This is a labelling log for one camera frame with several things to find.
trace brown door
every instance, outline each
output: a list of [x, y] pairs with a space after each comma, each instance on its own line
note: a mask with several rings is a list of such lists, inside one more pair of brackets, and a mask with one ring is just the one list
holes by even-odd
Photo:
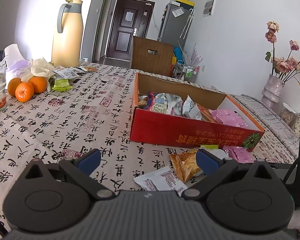
[[108, 57], [130, 60], [133, 36], [145, 38], [151, 20], [154, 2], [118, 0]]

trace beige thermos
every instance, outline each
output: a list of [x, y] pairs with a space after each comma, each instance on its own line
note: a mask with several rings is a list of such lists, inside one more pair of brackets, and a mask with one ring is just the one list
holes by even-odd
[[53, 35], [51, 62], [54, 66], [75, 67], [79, 65], [83, 34], [81, 0], [66, 0], [61, 5]]

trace gray refrigerator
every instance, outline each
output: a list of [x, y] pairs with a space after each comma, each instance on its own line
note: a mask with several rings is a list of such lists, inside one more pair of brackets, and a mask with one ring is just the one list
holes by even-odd
[[184, 26], [186, 25], [187, 19], [191, 11], [184, 9], [184, 14], [175, 17], [172, 12], [179, 8], [180, 7], [177, 5], [171, 3], [167, 4], [166, 10], [161, 21], [158, 41], [171, 44], [175, 47], [179, 47], [180, 43], [180, 46], [183, 49], [186, 42], [186, 37], [184, 39], [183, 37], [186, 31], [183, 33], [181, 38], [180, 35]]

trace red cardboard box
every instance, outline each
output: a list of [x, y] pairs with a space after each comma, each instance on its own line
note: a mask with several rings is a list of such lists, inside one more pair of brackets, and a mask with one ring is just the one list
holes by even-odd
[[[205, 108], [236, 111], [249, 129], [186, 117], [160, 114], [138, 108], [139, 95], [170, 93], [192, 100]], [[193, 148], [202, 144], [242, 146], [252, 151], [265, 133], [263, 127], [231, 96], [136, 73], [132, 100], [130, 140], [173, 147]]]

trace pink vase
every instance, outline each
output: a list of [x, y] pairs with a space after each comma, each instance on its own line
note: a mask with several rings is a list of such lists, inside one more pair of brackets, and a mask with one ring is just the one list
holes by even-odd
[[284, 82], [273, 75], [269, 75], [267, 84], [262, 91], [262, 102], [270, 109], [273, 108], [275, 103], [279, 102], [281, 91], [283, 89]]

